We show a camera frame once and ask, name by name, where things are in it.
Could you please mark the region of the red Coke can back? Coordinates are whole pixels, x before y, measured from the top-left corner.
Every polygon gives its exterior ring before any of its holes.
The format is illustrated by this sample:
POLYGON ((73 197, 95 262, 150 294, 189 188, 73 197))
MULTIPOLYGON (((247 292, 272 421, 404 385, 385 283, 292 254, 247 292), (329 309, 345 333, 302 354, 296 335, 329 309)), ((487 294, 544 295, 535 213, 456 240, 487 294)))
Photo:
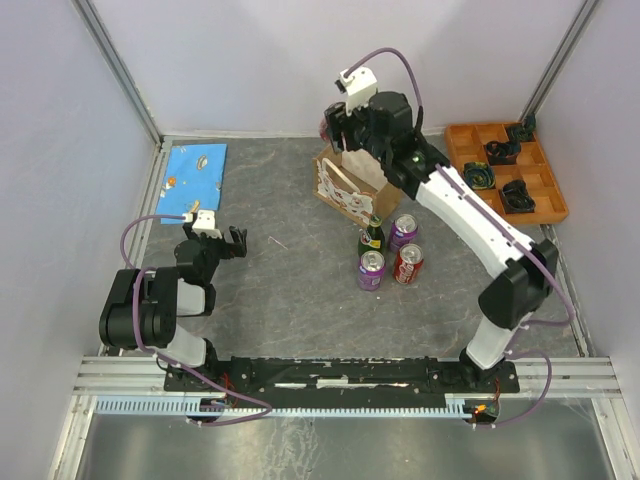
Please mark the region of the red Coke can back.
POLYGON ((323 141, 327 143, 330 142, 330 135, 328 133, 328 123, 325 118, 322 118, 319 124, 319 135, 323 141))

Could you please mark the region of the red coke can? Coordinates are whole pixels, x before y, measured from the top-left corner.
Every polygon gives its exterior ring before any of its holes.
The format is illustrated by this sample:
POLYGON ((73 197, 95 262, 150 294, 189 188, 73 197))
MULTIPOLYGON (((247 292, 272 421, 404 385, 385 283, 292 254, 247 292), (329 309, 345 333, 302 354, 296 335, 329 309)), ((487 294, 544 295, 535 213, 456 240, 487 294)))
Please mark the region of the red coke can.
POLYGON ((319 124, 319 135, 323 141, 327 143, 330 142, 330 135, 328 133, 328 123, 325 118, 322 118, 319 124))
POLYGON ((418 245, 414 243, 403 245, 396 255, 393 277, 400 284, 411 284, 415 281, 423 264, 423 251, 418 245))

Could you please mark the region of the burlap canvas tote bag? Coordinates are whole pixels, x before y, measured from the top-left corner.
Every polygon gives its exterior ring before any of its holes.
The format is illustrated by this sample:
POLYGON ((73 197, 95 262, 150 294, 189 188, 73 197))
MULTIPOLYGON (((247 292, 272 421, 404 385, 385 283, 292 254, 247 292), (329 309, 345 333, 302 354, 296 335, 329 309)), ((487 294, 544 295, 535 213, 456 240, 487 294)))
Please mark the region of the burlap canvas tote bag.
POLYGON ((313 194, 362 227, 374 214, 385 220, 404 197, 364 150, 336 153, 326 146, 312 165, 313 194))

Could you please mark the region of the green glass Perrier bottle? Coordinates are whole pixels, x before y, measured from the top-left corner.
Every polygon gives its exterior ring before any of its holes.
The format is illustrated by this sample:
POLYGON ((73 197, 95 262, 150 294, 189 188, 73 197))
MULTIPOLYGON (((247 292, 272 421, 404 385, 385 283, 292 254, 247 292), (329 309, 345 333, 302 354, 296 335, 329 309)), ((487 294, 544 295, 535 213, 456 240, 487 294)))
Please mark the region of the green glass Perrier bottle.
POLYGON ((368 226, 360 231, 357 249, 358 257, 362 257, 368 251, 382 253, 385 243, 382 219, 377 214, 373 214, 369 219, 368 226))

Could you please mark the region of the purple Fanta can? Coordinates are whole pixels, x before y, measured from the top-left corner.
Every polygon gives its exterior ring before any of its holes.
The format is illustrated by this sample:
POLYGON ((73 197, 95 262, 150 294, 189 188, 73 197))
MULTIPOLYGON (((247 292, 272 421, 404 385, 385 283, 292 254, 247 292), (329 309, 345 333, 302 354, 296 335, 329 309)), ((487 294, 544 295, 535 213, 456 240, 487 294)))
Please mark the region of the purple Fanta can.
POLYGON ((410 214, 402 214, 391 223, 388 248, 397 252, 404 245, 411 243, 418 233, 416 218, 410 214))
POLYGON ((377 250, 363 253, 359 259, 358 286, 365 291, 375 291, 380 287, 386 268, 386 260, 377 250))

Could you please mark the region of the red Coke can front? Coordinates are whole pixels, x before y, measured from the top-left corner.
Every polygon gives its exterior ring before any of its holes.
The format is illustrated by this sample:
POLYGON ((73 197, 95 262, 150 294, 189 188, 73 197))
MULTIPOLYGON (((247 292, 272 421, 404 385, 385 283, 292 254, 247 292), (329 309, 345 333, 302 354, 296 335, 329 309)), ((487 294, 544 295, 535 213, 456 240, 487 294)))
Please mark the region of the red Coke can front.
POLYGON ((423 251, 418 245, 414 243, 403 245, 396 255, 393 277, 400 284, 411 284, 415 281, 423 264, 423 251))

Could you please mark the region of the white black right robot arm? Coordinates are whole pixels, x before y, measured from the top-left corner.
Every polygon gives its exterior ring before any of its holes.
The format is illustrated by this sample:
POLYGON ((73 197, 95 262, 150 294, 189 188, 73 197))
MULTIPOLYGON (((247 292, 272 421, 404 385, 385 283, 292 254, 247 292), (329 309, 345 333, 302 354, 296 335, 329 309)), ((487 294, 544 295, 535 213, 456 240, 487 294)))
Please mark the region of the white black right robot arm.
POLYGON ((363 150, 385 178, 432 211, 476 254, 492 278, 478 298, 483 318, 458 360, 460 382, 481 391, 491 384, 519 327, 555 287, 557 248, 510 226, 466 184, 423 136, 405 95, 374 94, 353 110, 337 102, 321 132, 337 153, 363 150))

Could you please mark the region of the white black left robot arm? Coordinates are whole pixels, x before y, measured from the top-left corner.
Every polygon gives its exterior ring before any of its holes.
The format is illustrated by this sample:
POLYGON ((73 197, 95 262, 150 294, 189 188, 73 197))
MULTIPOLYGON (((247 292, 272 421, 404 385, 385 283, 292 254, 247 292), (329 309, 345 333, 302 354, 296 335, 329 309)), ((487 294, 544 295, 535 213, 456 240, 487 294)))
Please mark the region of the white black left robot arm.
POLYGON ((221 261, 246 256, 247 231, 231 226, 231 239, 226 240, 223 234, 196 233, 190 226, 183 230, 186 239, 174 249, 175 266, 151 274, 137 268, 116 273, 99 320, 99 336, 108 347, 163 355, 172 375, 179 375, 176 364, 187 367, 187 379, 209 390, 221 378, 215 349, 208 339, 180 327, 178 319, 213 313, 214 273, 221 261))

